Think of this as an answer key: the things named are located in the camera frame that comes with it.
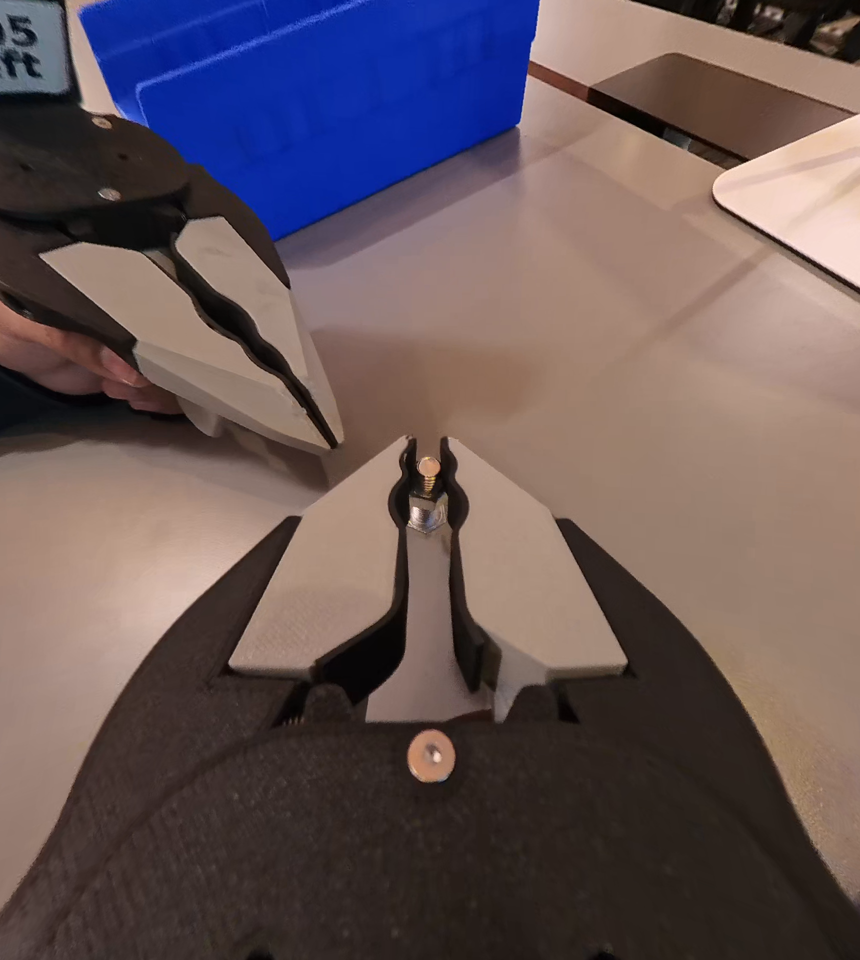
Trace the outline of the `white document stand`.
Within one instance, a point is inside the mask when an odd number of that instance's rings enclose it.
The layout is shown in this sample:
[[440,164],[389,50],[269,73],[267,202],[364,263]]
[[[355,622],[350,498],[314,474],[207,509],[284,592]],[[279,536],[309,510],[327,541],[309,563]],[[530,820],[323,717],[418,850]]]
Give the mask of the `white document stand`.
[[712,196],[860,292],[860,113],[720,174]]

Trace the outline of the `silver hex nut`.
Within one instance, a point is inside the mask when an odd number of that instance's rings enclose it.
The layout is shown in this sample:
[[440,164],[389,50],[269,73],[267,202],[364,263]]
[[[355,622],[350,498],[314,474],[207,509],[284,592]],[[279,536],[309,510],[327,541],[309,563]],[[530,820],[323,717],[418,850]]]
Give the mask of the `silver hex nut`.
[[411,494],[407,526],[421,534],[429,535],[448,525],[448,495],[436,498]]

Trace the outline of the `dark brown desk panel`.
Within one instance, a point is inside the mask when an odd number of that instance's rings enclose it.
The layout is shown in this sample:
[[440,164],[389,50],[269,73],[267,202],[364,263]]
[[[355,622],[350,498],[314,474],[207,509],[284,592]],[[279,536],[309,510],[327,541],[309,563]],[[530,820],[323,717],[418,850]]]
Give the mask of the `dark brown desk panel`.
[[661,137],[672,131],[748,162],[854,116],[844,107],[667,53],[600,80],[587,102]]

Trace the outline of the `person's left hand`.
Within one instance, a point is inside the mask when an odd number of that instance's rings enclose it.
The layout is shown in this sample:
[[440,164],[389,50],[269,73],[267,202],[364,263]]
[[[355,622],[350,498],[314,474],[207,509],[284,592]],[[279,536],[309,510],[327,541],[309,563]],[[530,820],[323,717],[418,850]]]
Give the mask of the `person's left hand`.
[[83,334],[46,326],[0,300],[0,367],[67,396],[102,393],[149,414],[178,416],[178,400],[110,348]]

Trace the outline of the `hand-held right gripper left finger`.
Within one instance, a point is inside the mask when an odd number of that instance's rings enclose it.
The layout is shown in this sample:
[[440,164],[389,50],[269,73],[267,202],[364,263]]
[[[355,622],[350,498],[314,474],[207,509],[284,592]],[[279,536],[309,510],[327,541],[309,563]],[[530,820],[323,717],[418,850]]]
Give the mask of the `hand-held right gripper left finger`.
[[233,672],[337,685],[359,704],[396,671],[415,454],[416,440],[400,437],[305,510],[230,656]]

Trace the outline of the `blue plastic bin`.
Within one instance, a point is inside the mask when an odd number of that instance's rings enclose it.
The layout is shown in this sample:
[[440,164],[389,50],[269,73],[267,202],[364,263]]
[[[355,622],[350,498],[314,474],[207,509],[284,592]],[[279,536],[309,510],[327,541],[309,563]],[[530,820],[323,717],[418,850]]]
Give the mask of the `blue plastic bin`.
[[79,21],[126,119],[292,234],[520,123],[537,1],[115,1]]

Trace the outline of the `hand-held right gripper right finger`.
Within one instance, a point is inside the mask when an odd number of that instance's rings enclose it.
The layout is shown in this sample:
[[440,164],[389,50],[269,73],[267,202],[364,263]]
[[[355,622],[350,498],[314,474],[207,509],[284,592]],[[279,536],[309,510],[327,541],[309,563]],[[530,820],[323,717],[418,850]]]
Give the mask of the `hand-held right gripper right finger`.
[[440,442],[453,649],[504,721],[521,690],[619,676],[628,657],[543,503],[456,438]]

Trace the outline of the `grey desk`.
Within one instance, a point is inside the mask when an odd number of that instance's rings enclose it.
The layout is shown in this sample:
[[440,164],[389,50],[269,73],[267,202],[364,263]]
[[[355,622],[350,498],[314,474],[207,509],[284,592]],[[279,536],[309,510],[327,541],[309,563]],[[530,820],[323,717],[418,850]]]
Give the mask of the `grey desk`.
[[0,437],[0,909],[153,644],[405,433],[457,437],[678,617],[860,906],[860,296],[715,177],[529,78],[518,129],[279,245],[333,459],[110,407]]

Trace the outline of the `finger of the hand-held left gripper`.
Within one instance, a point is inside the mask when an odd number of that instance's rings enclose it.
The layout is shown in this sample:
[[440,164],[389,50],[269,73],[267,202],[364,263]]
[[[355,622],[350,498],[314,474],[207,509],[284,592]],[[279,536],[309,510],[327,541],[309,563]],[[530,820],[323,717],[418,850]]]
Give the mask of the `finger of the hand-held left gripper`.
[[200,431],[217,436],[232,424],[300,450],[329,449],[284,382],[209,326],[143,252],[76,243],[40,259],[134,337],[140,373],[177,396]]
[[278,383],[325,450],[339,448],[344,429],[323,362],[291,289],[272,267],[223,217],[187,222],[172,240],[172,264],[210,326]]

